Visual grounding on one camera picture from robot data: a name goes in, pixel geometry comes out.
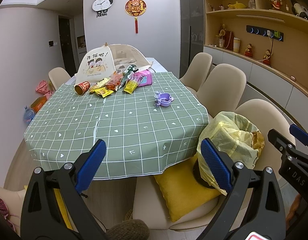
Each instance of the red chinese wall hanging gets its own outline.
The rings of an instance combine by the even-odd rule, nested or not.
[[[146,10],[146,3],[143,0],[129,0],[125,5],[126,12],[135,17],[135,33],[138,33],[137,17]]]

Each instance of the white and red sticker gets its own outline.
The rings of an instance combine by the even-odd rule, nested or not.
[[[245,240],[269,240],[261,235],[259,235],[258,233],[256,232],[251,232],[247,238],[245,238]]]

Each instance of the wooden floor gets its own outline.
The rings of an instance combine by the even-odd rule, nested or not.
[[[12,191],[24,189],[28,185],[35,163],[23,141],[17,150],[9,168],[4,188]],[[133,208],[136,178],[95,180],[85,192],[89,210],[105,225],[106,228],[124,220],[126,213]],[[288,212],[296,191],[287,183],[281,188],[285,211]],[[173,230],[150,230],[150,240],[195,240],[204,228],[187,232]]]

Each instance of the orange cardboard box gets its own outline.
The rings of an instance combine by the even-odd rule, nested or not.
[[[31,108],[34,110],[34,112],[37,114],[37,112],[39,111],[39,109],[42,108],[42,106],[44,105],[44,103],[47,102],[47,98],[46,96],[42,96],[39,97],[38,99],[35,100],[34,103],[31,104]]]

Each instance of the dark glass cabinet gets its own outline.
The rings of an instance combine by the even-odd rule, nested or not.
[[[192,59],[203,51],[203,0],[180,0],[181,5],[181,60],[180,78],[186,73]]]

